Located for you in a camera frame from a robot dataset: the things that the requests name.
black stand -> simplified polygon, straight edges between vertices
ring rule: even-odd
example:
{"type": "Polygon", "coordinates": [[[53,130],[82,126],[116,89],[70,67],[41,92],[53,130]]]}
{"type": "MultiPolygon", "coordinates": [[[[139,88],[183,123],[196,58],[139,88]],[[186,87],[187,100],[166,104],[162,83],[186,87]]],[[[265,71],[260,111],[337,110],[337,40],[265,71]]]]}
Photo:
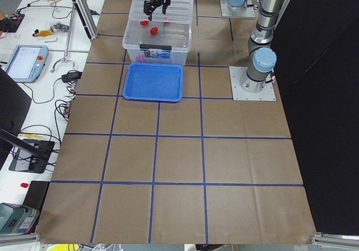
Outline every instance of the black stand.
{"type": "MultiPolygon", "coordinates": [[[[17,158],[14,158],[10,164],[9,170],[10,171],[17,171],[17,172],[31,172],[33,174],[42,174],[45,171],[46,166],[48,165],[49,157],[52,153],[52,150],[54,148],[55,142],[49,142],[47,140],[31,140],[31,139],[24,139],[23,140],[26,143],[33,143],[36,148],[38,148],[39,151],[43,152],[47,158],[38,158],[32,154],[29,154],[31,156],[31,159],[29,158],[29,169],[26,171],[17,171],[15,170],[16,164],[19,161],[17,158]]],[[[17,150],[16,155],[19,156],[20,149],[17,150]]]]}

computer monitor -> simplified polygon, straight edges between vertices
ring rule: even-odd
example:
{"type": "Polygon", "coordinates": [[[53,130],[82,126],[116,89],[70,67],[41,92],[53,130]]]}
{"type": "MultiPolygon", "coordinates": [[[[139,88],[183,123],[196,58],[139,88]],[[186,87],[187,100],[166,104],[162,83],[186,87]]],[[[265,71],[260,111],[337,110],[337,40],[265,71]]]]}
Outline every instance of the computer monitor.
{"type": "Polygon", "coordinates": [[[0,67],[0,169],[3,167],[13,146],[24,150],[30,156],[27,170],[17,170],[19,161],[14,158],[10,170],[22,172],[44,172],[54,142],[21,140],[17,137],[26,119],[31,98],[0,67]]]}

electronic device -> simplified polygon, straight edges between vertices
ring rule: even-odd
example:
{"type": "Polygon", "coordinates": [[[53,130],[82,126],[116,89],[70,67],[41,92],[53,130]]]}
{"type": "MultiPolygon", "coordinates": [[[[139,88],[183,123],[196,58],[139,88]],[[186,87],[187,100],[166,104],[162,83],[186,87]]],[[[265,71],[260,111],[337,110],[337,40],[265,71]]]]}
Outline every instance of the electronic device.
{"type": "Polygon", "coordinates": [[[21,140],[17,137],[31,105],[31,98],[0,68],[0,168],[5,163],[13,146],[24,150],[27,168],[20,158],[14,158],[9,170],[20,172],[44,172],[54,147],[54,142],[21,140]]]}
{"type": "MultiPolygon", "coordinates": [[[[0,128],[17,135],[31,105],[31,98],[0,67],[0,128]]],[[[0,138],[0,168],[12,144],[0,138]]]]}
{"type": "Polygon", "coordinates": [[[27,233],[39,216],[39,210],[25,205],[0,203],[0,236],[27,233]]]}
{"type": "Polygon", "coordinates": [[[40,76],[48,54],[47,46],[17,45],[5,72],[17,83],[33,83],[40,76]]]}

clear plastic bin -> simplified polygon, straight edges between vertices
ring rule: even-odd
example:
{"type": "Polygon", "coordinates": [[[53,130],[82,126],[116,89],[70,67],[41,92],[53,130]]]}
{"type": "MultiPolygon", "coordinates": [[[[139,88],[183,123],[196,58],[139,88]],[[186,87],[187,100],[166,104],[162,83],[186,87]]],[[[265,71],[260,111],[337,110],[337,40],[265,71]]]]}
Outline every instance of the clear plastic bin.
{"type": "Polygon", "coordinates": [[[131,62],[175,64],[184,66],[191,50],[191,27],[189,24],[129,20],[122,46],[127,49],[131,62]],[[151,28],[158,28],[156,35],[151,28]]]}
{"type": "MultiPolygon", "coordinates": [[[[148,16],[144,14],[144,1],[132,0],[129,20],[143,21],[148,16]]],[[[152,14],[152,21],[175,22],[178,24],[192,24],[194,0],[171,0],[171,5],[167,7],[166,14],[162,14],[162,7],[158,7],[152,14]]]]}

metal mounting plate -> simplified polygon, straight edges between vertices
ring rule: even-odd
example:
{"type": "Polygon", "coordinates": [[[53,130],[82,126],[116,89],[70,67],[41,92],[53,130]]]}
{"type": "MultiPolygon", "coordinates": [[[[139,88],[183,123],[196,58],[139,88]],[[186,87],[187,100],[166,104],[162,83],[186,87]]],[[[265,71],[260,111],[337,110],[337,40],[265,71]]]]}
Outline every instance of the metal mounting plate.
{"type": "MultiPolygon", "coordinates": [[[[238,10],[236,13],[233,13],[228,9],[228,0],[219,0],[220,2],[220,11],[222,13],[222,18],[238,18],[238,19],[250,19],[253,20],[256,18],[254,9],[244,8],[238,10]]],[[[252,4],[252,0],[247,0],[247,4],[252,4]]]]}
{"type": "Polygon", "coordinates": [[[231,76],[232,95],[234,101],[277,101],[274,94],[273,84],[265,84],[259,93],[249,93],[240,85],[240,77],[247,72],[248,67],[229,67],[231,76]]]}

